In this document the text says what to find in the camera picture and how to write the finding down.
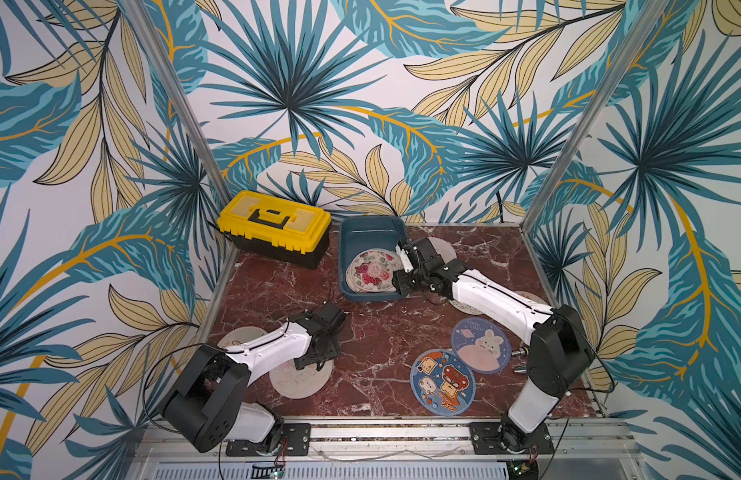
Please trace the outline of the pink kitty round coaster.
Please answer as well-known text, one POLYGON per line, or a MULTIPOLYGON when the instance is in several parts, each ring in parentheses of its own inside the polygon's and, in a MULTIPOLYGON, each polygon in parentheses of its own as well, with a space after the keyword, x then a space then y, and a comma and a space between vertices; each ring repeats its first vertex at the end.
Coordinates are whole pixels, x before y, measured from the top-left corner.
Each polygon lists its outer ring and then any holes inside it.
POLYGON ((451 243, 437 237, 430 237, 428 238, 428 240, 435 252, 441 257, 444 264, 448 264, 450 261, 456 260, 457 254, 451 243))

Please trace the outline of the red rose floral coaster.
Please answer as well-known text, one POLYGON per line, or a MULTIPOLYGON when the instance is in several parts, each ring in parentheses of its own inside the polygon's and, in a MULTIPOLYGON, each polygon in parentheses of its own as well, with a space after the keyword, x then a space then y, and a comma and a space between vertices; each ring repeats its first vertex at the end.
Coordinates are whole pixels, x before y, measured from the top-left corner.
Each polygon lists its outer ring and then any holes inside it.
POLYGON ((401 261, 395 252, 364 250, 346 268, 346 283, 356 293, 394 292, 393 274, 401 268, 401 261))

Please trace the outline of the beige pink figure coaster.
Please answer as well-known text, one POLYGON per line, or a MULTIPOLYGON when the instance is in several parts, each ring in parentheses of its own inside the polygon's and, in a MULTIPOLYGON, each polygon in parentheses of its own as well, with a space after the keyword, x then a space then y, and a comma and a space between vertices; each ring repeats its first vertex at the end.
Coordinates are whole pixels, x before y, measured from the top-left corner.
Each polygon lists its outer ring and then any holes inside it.
POLYGON ((334 370, 334 362, 310 364, 302 370, 296 369, 294 360, 290 360, 268 372, 272 387, 280 396, 300 400, 308 398, 322 390, 334 370))

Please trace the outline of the white animal round coaster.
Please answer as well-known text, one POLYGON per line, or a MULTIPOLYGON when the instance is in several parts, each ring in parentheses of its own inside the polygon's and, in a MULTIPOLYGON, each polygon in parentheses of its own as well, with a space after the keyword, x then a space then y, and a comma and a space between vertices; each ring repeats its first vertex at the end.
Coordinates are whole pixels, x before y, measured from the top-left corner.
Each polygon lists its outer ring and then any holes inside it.
POLYGON ((218 346, 224 349, 232 349, 232 347, 242 346, 242 344, 256 340, 264 335, 266 335, 266 330, 260 327, 244 326, 236 328, 222 337, 218 341, 218 346))

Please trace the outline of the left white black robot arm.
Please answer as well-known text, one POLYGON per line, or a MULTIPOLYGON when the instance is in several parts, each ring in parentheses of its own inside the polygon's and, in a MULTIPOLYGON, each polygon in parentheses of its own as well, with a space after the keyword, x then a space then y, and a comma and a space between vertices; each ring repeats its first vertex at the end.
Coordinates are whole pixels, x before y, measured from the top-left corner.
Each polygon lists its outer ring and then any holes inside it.
POLYGON ((158 414, 200 453, 224 440, 274 453, 284 443, 284 420, 260 403, 246 402, 248 386, 288 362, 298 371, 322 369, 340 354, 344 321, 342 308, 324 302, 250 342, 228 348, 202 344, 166 391, 158 414))

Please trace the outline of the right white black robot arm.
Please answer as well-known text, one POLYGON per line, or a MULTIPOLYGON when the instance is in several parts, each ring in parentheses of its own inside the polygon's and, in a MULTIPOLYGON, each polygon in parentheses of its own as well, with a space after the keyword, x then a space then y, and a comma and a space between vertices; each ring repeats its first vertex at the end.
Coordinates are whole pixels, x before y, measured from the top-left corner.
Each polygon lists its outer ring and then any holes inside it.
POLYGON ((393 272, 392 285, 399 295, 430 291, 458 301, 522 341, 527 380, 501 416, 497 442, 511 453, 528 450, 548 414, 596 360, 578 312, 529 300, 458 259, 444 262, 427 238, 403 238, 395 251, 402 268, 393 272))

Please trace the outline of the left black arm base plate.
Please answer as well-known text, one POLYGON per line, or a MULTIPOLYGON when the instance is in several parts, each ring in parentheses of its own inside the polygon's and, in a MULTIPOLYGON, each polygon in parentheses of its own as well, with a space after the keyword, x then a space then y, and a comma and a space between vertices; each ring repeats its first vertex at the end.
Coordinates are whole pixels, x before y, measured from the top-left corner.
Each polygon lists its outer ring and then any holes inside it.
POLYGON ((228 457, 272 457, 276 455, 304 457, 310 451, 309 423, 276 424, 260 442, 250 440, 228 440, 228 457))

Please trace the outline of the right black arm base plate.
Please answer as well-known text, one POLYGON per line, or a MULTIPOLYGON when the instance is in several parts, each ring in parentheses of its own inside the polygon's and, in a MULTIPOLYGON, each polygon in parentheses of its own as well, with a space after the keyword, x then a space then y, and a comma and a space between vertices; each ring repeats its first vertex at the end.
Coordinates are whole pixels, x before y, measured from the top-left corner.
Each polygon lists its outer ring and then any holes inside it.
POLYGON ((552 454, 554 450, 544 423, 530 433, 506 422, 471 422, 468 429, 476 455, 552 454))

